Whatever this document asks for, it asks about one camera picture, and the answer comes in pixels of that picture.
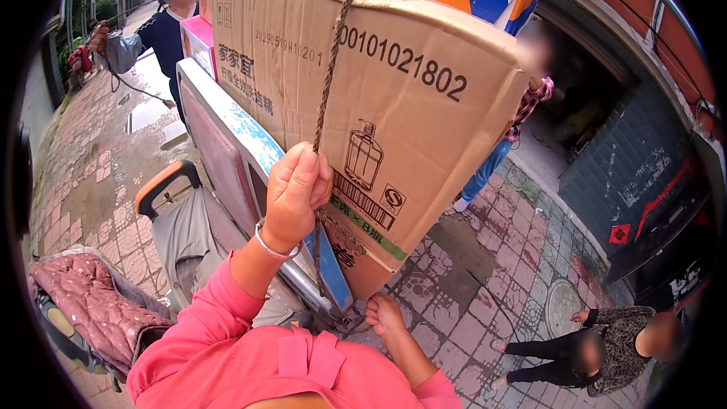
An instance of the white shoe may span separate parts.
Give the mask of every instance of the white shoe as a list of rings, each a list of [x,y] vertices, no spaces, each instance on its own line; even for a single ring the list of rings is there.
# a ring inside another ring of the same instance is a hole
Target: white shoe
[[[459,198],[459,199],[457,200],[457,202],[456,202],[456,203],[454,203],[454,205],[453,205],[453,208],[454,208],[454,210],[455,210],[455,211],[457,211],[457,212],[464,212],[465,210],[467,210],[467,206],[468,206],[469,204],[470,204],[470,203],[468,203],[467,201],[465,201],[465,199],[464,199],[463,197],[460,197],[460,198]]]
[[[504,352],[504,348],[507,347],[507,343],[500,339],[494,339],[490,343],[490,347],[496,351]]]
[[[498,390],[500,390],[502,387],[504,387],[506,385],[507,385],[507,374],[501,378],[495,379],[492,382],[492,384],[490,384],[490,388],[497,392]]]

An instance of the plaid shirt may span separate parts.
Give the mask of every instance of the plaid shirt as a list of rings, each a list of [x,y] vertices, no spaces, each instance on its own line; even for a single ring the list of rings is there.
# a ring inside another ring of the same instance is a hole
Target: plaid shirt
[[[535,105],[541,101],[550,99],[552,96],[552,80],[550,77],[543,78],[543,83],[540,85],[538,90],[531,92],[530,87],[526,87],[523,99],[520,100],[520,107],[518,113],[515,115],[515,122],[513,126],[502,137],[503,141],[520,141],[520,125],[524,123],[530,114],[533,113]]]

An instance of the child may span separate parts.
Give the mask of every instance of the child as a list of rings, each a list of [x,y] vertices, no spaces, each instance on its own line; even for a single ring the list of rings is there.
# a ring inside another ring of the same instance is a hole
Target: child
[[[549,76],[555,71],[555,61],[561,52],[562,38],[558,27],[541,20],[528,23],[521,31],[518,44],[527,48],[537,72],[530,78],[528,88],[525,89],[513,126],[462,189],[462,197],[454,203],[454,210],[457,212],[463,212],[487,185],[495,168],[504,160],[513,144],[520,140],[520,125],[532,114],[538,103],[548,100],[552,95],[553,84]]]
[[[490,347],[505,354],[552,360],[534,368],[509,372],[492,383],[493,390],[513,382],[535,381],[582,389],[601,378],[601,366],[605,359],[604,340],[601,335],[587,329],[550,341],[507,344],[496,339]]]
[[[108,26],[106,21],[102,21],[94,29],[89,43],[91,50],[100,53],[105,51],[108,63],[117,73],[129,71],[141,54],[154,48],[159,68],[169,78],[169,90],[177,103],[182,122],[185,122],[185,118],[179,103],[176,75],[177,62],[184,58],[179,22],[198,14],[197,1],[159,0],[160,9],[163,5],[167,7],[161,13],[157,11],[130,37],[115,35],[107,39]]]

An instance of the patterned jacket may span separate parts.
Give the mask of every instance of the patterned jacket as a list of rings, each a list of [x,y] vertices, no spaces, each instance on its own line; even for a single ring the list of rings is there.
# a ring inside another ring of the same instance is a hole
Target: patterned jacket
[[[615,392],[641,375],[651,359],[636,351],[636,336],[656,313],[649,306],[590,310],[583,326],[601,334],[606,350],[601,379],[588,386],[590,397]]]

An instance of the manhole cover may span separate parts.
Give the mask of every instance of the manhole cover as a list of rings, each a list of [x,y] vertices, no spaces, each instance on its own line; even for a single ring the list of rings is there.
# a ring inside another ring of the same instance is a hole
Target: manhole cover
[[[583,308],[578,292],[567,279],[557,279],[550,286],[545,302],[545,324],[550,338],[558,338],[580,329],[571,316]]]

